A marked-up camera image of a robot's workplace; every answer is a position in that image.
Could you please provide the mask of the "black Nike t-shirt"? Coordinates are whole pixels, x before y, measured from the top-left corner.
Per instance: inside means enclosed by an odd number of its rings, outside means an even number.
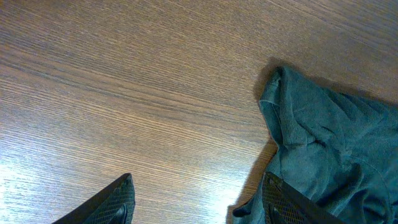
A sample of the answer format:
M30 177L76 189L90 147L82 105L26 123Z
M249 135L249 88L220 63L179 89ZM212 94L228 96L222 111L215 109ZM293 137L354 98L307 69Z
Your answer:
M259 109L277 144L266 167L345 223L397 222L397 108L277 67Z

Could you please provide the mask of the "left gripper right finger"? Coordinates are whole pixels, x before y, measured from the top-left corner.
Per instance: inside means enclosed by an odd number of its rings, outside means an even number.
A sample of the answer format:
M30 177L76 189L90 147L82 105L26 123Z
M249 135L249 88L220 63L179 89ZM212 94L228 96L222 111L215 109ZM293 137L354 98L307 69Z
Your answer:
M265 173L262 203L269 224L343 224L271 172Z

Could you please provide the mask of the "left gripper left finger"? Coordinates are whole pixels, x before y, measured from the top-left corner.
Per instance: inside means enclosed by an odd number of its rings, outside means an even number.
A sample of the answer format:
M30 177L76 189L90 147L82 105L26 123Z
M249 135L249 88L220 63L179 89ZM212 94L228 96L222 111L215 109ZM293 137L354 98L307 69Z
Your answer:
M131 224L135 204L132 175L125 173L53 224Z

